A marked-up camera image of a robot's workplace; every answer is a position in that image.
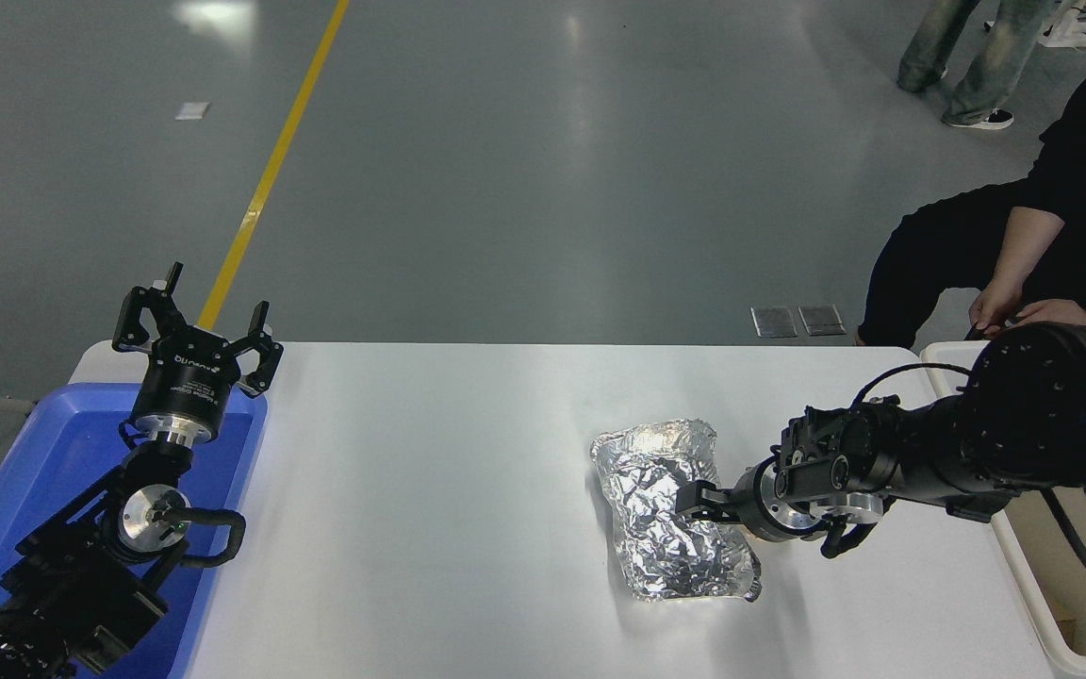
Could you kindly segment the person's right hand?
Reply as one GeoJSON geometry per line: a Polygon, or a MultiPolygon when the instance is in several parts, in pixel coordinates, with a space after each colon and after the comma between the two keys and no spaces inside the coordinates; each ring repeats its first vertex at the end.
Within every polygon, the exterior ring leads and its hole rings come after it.
{"type": "Polygon", "coordinates": [[[1005,323],[1020,309],[1021,297],[1021,284],[988,282],[968,309],[970,331],[983,337],[999,335],[1005,323]]]}

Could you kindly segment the person's left hand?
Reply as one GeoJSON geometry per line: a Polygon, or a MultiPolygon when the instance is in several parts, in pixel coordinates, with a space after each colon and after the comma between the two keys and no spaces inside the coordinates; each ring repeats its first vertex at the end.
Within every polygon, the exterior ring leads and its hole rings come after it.
{"type": "Polygon", "coordinates": [[[1086,309],[1069,298],[1046,298],[1023,306],[1016,314],[1018,326],[1030,323],[1064,323],[1086,326],[1086,309]]]}

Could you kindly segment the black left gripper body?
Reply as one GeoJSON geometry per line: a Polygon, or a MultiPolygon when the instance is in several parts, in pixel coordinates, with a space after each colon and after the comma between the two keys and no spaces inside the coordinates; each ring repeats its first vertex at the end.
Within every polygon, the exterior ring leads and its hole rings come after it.
{"type": "Polygon", "coordinates": [[[240,377],[227,344],[227,339],[203,330],[157,339],[132,405],[132,428],[152,431],[160,418],[174,417],[193,422],[202,433],[217,433],[240,377]]]}

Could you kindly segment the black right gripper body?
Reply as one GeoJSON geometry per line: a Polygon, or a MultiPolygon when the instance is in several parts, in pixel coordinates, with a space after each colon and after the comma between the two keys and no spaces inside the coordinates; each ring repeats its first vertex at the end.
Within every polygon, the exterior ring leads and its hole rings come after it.
{"type": "Polygon", "coordinates": [[[738,520],[752,536],[768,542],[784,542],[796,537],[790,524],[790,506],[776,496],[775,458],[749,467],[733,489],[738,520]]]}

